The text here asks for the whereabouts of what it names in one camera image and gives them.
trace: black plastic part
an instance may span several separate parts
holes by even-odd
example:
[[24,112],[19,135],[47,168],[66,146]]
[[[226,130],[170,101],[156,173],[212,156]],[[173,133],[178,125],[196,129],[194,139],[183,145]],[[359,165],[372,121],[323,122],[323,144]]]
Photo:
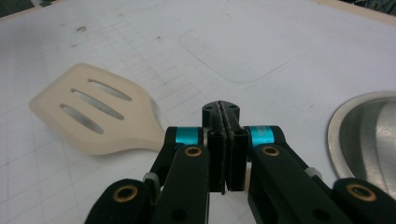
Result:
[[202,125],[210,150],[210,191],[242,191],[245,187],[249,134],[239,125],[239,106],[216,101],[203,107]]
[[[267,126],[271,129],[274,135],[274,144],[279,145],[284,148],[290,148],[288,143],[286,142],[285,134],[283,134],[282,130],[278,126]],[[251,151],[253,150],[253,144],[251,139],[251,130],[249,126],[244,126],[245,130],[247,130],[249,134],[248,140],[248,152],[247,152],[247,161],[251,161]]]
[[150,172],[157,174],[160,178],[161,186],[165,183],[172,161],[175,157],[177,127],[169,127],[166,129],[163,147],[157,156],[154,164],[151,166]]
[[[189,156],[186,150],[190,147],[199,148],[201,154]],[[151,223],[207,223],[208,204],[209,152],[203,146],[181,147],[163,186]]]
[[42,6],[42,7],[49,7],[49,6],[52,5],[52,3],[51,2],[42,2],[39,5]]
[[[360,199],[360,197],[354,196],[347,190],[347,186],[352,185],[367,188],[374,194],[375,199],[372,201],[364,201]],[[364,191],[364,189],[361,189],[361,192],[357,192],[364,198],[364,194],[367,193]],[[340,179],[334,183],[332,196],[338,206],[342,208],[355,223],[388,224],[396,222],[395,200],[367,181],[356,178]]]
[[[264,154],[263,147],[279,154]],[[253,149],[248,202],[256,222],[352,223],[289,151],[274,144]]]
[[[117,189],[135,186],[136,195],[128,202],[114,200]],[[137,180],[123,179],[108,187],[88,214],[86,224],[149,223],[149,194],[146,186]]]
[[306,163],[297,155],[297,153],[295,153],[295,151],[289,147],[288,143],[286,142],[285,134],[283,134],[282,130],[278,126],[270,127],[274,133],[275,144],[286,149],[303,169],[308,168],[308,165],[306,165]]

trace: white table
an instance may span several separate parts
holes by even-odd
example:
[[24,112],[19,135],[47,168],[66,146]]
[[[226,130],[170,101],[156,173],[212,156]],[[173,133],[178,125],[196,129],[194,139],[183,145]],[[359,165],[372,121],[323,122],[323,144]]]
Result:
[[[235,103],[242,125],[280,126],[331,186],[332,113],[395,90],[396,28],[322,2],[67,0],[1,21],[0,223],[82,223],[107,186],[142,179],[157,156],[86,155],[29,110],[75,63],[143,86],[164,129],[200,126],[204,104]],[[212,194],[209,223],[254,223],[247,194]]]

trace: slotted spatula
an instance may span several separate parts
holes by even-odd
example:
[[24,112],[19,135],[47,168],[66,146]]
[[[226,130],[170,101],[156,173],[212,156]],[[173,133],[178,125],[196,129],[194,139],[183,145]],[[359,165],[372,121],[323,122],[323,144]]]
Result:
[[79,63],[31,102],[33,112],[74,147],[94,155],[133,148],[159,151],[164,131],[149,95],[134,82]]

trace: blue tape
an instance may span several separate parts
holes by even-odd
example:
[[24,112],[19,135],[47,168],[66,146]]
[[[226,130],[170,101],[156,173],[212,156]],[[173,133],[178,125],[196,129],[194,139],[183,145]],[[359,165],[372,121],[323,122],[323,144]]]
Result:
[[184,145],[198,145],[198,128],[177,127],[176,143]]
[[251,143],[253,147],[259,144],[274,143],[274,133],[269,126],[248,126],[250,129]]

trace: stainless steel bowl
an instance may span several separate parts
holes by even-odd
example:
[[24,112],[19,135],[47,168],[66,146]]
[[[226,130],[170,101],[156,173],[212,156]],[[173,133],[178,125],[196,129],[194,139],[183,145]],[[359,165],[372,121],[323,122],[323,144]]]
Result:
[[328,144],[339,177],[365,179],[396,199],[396,91],[343,104],[332,116]]

